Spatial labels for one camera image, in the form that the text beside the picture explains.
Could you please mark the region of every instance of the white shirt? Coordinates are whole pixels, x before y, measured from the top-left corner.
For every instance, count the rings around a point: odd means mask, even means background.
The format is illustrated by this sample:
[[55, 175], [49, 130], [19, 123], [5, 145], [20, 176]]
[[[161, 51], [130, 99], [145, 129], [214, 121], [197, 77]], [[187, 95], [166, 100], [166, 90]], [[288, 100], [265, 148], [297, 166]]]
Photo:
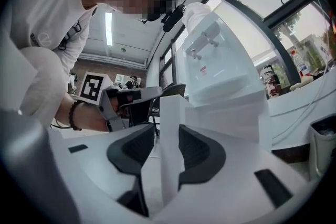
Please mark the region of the white shirt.
[[[40, 46], [53, 50], [68, 77], [88, 38], [94, 8], [85, 10], [81, 0], [10, 0], [10, 37], [19, 49]], [[70, 39], [66, 50], [59, 50], [60, 42], [77, 21], [82, 31]]]

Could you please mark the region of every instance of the bottle with red cap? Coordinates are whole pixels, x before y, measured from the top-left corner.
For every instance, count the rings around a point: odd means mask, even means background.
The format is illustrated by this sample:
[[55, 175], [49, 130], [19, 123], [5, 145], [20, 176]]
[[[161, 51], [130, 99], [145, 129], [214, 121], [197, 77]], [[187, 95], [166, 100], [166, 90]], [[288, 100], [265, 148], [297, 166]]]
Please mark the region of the bottle with red cap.
[[309, 70], [306, 64], [304, 63], [303, 58], [300, 55], [298, 55], [294, 50], [291, 51], [291, 54], [293, 55], [293, 61], [298, 72], [300, 73], [300, 76], [301, 77], [310, 76]]

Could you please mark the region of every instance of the white cable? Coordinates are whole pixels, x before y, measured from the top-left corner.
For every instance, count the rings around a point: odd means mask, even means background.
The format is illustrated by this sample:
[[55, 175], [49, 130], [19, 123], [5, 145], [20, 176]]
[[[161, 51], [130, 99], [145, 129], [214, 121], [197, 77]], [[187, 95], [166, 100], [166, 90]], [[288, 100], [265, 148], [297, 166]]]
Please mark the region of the white cable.
[[[321, 5], [321, 2], [320, 0], [317, 0], [318, 3], [319, 3], [319, 6], [321, 8], [321, 13], [322, 13], [322, 16], [324, 16], [324, 10], [322, 8], [322, 5]], [[322, 75], [322, 78], [321, 78], [321, 85], [319, 87], [319, 90], [317, 91], [315, 97], [311, 100], [311, 102], [309, 103], [309, 105], [306, 107], [306, 109], [302, 112], [302, 114], [287, 128], [285, 129], [283, 132], [277, 134], [276, 136], [274, 136], [272, 139], [276, 139], [278, 138], [280, 135], [282, 135], [283, 133], [286, 133], [289, 129], [291, 129], [300, 119], [301, 117], [305, 114], [306, 111], [308, 111], [308, 109], [311, 107], [311, 105], [314, 103], [314, 101], [318, 98], [318, 95], [320, 94], [320, 91], [322, 90], [322, 87], [324, 85], [324, 81], [325, 81], [325, 75], [326, 75], [326, 72], [327, 72], [327, 69], [328, 69], [328, 57], [329, 57], [329, 35], [328, 35], [328, 25], [327, 25], [327, 20], [324, 19], [324, 23], [326, 24], [325, 26], [325, 30], [326, 30], [326, 33], [327, 33], [327, 56], [326, 56], [326, 59], [325, 59], [325, 69], [324, 69], [324, 73]], [[280, 142], [282, 142], [284, 139], [286, 139], [291, 133], [289, 132], [287, 135], [285, 135], [284, 137], [282, 137], [280, 140], [278, 140], [277, 142], [275, 143], [272, 143], [272, 146], [274, 145], [277, 145], [279, 144]]]

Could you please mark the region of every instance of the chair leg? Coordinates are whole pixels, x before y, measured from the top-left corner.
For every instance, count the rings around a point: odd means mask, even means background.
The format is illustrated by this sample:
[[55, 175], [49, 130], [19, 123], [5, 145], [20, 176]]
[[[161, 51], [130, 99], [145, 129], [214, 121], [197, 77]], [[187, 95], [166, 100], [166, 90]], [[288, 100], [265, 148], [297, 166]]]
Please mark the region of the chair leg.
[[155, 122], [155, 117], [153, 117], [153, 123], [154, 123], [154, 128], [155, 128], [155, 133], [156, 133], [156, 136], [159, 136], [159, 132], [158, 132], [158, 128], [156, 128], [156, 122]]

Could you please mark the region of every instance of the black bracelet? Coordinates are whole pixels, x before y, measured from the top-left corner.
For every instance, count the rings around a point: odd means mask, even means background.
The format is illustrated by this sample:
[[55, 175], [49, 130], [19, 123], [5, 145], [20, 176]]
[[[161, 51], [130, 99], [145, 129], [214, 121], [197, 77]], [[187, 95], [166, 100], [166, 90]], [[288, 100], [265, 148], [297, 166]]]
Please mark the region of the black bracelet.
[[86, 103], [83, 100], [77, 100], [75, 103], [72, 104], [71, 109], [69, 111], [69, 123], [70, 123], [70, 127], [74, 130], [74, 131], [81, 131], [82, 129], [78, 128], [75, 126], [75, 124], [73, 123], [74, 121], [74, 117], [73, 117], [73, 112], [75, 111], [75, 108], [81, 104], [81, 103]]

